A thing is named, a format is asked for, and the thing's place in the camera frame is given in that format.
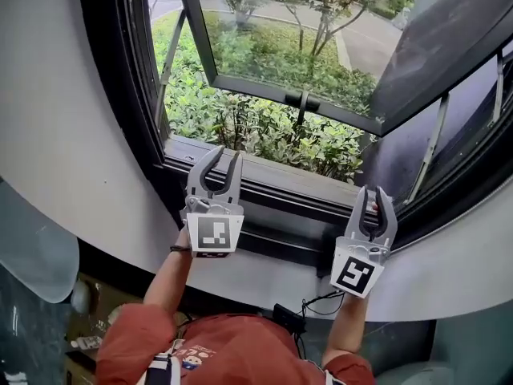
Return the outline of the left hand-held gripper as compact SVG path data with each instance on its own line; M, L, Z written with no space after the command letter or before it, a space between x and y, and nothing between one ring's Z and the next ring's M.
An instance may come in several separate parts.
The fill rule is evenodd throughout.
M213 191L205 182L207 174L217 165L223 151L222 145L210 150L188 174L188 196L180 215L188 231L193 257L224 258L236 251L244 222L244 209L235 205L240 198L244 157L236 152L232 158L224 187L216 191L216 200L209 199Z

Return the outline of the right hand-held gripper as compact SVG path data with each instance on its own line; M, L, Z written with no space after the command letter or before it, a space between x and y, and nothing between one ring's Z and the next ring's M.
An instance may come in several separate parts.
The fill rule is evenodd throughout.
M333 256L330 285L365 298L384 270L385 261L398 231L394 205L384 189L376 187L378 227L374 241L365 227L368 188L360 188L346 226L346 237L338 237Z

